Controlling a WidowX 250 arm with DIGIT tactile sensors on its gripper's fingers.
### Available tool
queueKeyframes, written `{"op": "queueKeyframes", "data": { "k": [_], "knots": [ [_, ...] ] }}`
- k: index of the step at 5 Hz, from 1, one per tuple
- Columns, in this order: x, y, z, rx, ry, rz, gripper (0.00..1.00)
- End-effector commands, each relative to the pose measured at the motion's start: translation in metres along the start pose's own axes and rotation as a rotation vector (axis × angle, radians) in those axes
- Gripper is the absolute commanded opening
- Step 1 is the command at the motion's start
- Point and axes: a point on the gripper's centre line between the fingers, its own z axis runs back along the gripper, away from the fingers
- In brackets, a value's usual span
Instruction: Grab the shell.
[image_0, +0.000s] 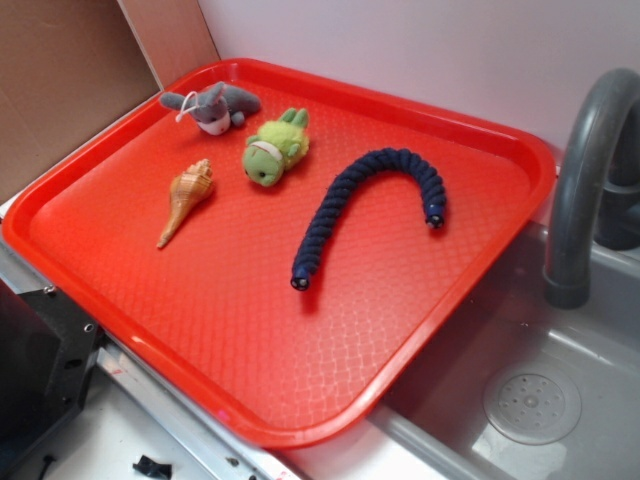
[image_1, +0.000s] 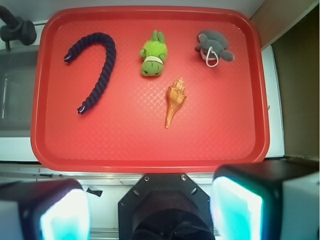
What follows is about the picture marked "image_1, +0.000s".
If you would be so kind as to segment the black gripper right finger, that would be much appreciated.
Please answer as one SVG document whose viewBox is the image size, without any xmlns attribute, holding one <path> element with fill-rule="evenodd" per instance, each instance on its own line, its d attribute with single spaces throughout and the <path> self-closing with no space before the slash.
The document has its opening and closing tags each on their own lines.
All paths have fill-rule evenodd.
<svg viewBox="0 0 320 240">
<path fill-rule="evenodd" d="M 213 175 L 210 213 L 224 240 L 317 240 L 320 164 L 302 158 L 223 164 Z"/>
</svg>

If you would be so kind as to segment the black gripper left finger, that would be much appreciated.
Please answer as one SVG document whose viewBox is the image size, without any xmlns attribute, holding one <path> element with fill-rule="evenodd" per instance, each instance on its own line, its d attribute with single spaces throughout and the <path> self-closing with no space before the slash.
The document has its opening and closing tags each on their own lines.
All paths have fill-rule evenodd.
<svg viewBox="0 0 320 240">
<path fill-rule="evenodd" d="M 0 185 L 2 240 L 88 240 L 91 209 L 75 179 Z"/>
</svg>

